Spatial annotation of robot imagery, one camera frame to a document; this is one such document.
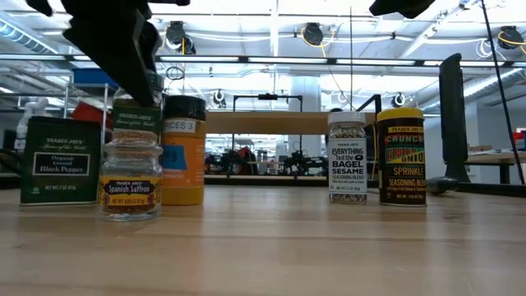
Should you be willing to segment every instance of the ceiling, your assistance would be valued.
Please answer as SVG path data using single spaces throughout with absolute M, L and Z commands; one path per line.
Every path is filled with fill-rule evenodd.
M 55 9 L 51 18 L 40 15 L 24 1 L 2 0 L 0 20 L 23 30 L 44 44 L 50 53 L 80 53 L 61 36 L 68 27 L 69 15 L 59 0 L 49 0 Z M 457 7 L 460 2 L 466 9 Z M 453 53 L 461 53 L 465 60 L 491 60 L 482 50 L 487 37 L 480 3 L 475 0 L 436 0 L 414 20 L 398 14 L 374 17 L 368 11 L 372 0 L 192 0 L 188 7 L 150 4 L 150 20 L 163 35 L 170 21 L 184 21 L 185 31 L 191 36 L 198 55 L 247 55 L 276 57 L 322 58 L 320 48 L 305 44 L 300 33 L 307 22 L 319 22 L 324 32 L 328 58 L 407 58 L 441 60 Z M 494 36 L 503 25 L 515 25 L 526 35 L 524 0 L 486 0 L 488 17 Z M 526 55 L 520 48 L 498 49 L 501 61 L 521 61 Z M 0 53 L 35 53 L 12 39 L 0 37 Z M 158 54 L 173 55 L 164 47 Z M 159 73 L 175 66 L 158 63 Z M 52 91 L 62 93 L 73 67 L 96 67 L 92 62 L 7 62 L 0 61 L 0 86 L 14 92 L 32 93 Z M 171 93 L 192 94 L 210 100 L 221 89 L 227 105 L 232 105 L 234 94 L 276 92 L 287 94 L 293 76 L 318 76 L 322 91 L 322 109 L 340 107 L 339 94 L 353 92 L 353 106 L 357 107 L 374 94 L 383 96 L 383 108 L 390 107 L 393 95 L 402 93 L 416 101 L 425 89 L 437 87 L 437 68 L 419 67 L 355 67 L 351 80 L 350 68 L 326 65 L 265 65 L 227 63 L 188 63 L 187 79 L 166 81 Z M 464 69 L 464 80 L 482 79 L 494 75 L 490 68 Z M 514 97 L 524 93 L 524 79 L 516 81 L 507 92 Z M 498 99 L 492 94 L 484 97 L 485 104 Z M 2 98 L 4 106 L 15 106 L 13 99 Z M 514 99 L 515 109 L 526 109 L 526 100 Z M 240 109 L 287 110 L 286 101 L 274 103 L 243 100 Z

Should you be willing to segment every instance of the red object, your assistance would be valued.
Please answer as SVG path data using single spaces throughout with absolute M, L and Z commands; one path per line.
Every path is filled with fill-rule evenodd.
M 513 140 L 522 140 L 524 139 L 524 134 L 522 132 L 513 132 Z
M 72 117 L 76 120 L 95 122 L 102 125 L 104 112 L 103 110 L 97 109 L 90 104 L 80 102 L 76 106 L 75 111 L 73 111 Z M 112 121 L 109 116 L 106 117 L 106 128 L 112 128 Z

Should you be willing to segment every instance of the white pillar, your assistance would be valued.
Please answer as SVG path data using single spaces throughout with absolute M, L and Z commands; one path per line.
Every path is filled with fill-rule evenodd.
M 321 90 L 318 76 L 293 76 L 291 79 L 290 95 L 303 96 L 303 112 L 320 112 Z M 288 100 L 288 111 L 300 111 L 298 99 Z M 308 156 L 320 156 L 321 135 L 303 136 L 303 154 Z M 299 135 L 288 135 L 288 153 L 299 150 Z

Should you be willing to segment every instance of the yellow lid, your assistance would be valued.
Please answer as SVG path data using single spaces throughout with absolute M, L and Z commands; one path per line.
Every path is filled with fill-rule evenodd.
M 378 113 L 376 121 L 382 121 L 387 119 L 396 119 L 396 118 L 420 118 L 424 119 L 424 113 L 421 109 L 418 108 L 394 108 L 388 109 Z

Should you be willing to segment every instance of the wooden table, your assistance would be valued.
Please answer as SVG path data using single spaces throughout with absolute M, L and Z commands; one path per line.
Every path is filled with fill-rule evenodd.
M 526 162 L 526 152 L 519 151 L 519 160 Z M 465 162 L 466 165 L 498 166 L 501 176 L 501 184 L 510 184 L 510 166 L 515 165 L 513 153 L 470 155 Z
M 207 187 L 203 206 L 111 223 L 0 197 L 0 295 L 524 295 L 526 199 L 330 205 L 324 188 Z

